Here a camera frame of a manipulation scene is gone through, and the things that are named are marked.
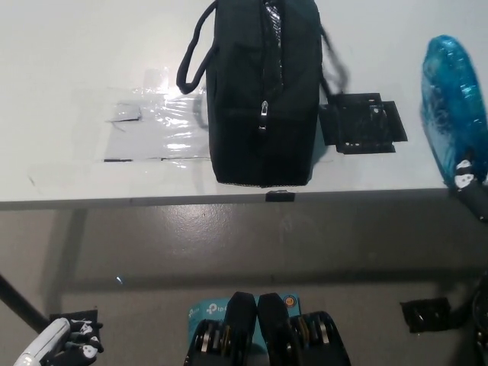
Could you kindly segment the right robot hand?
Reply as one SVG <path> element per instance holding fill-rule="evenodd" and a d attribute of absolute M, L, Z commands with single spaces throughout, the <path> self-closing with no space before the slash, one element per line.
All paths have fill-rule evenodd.
<path fill-rule="evenodd" d="M 487 189 L 474 174 L 470 152 L 456 165 L 454 183 L 457 198 L 482 223 L 487 223 Z"/>

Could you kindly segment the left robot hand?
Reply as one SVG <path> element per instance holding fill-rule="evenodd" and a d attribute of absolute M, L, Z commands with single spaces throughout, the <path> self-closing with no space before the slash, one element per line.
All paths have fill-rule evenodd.
<path fill-rule="evenodd" d="M 104 351 L 101 323 L 58 318 L 51 322 L 18 357 L 14 366 L 92 365 Z"/>

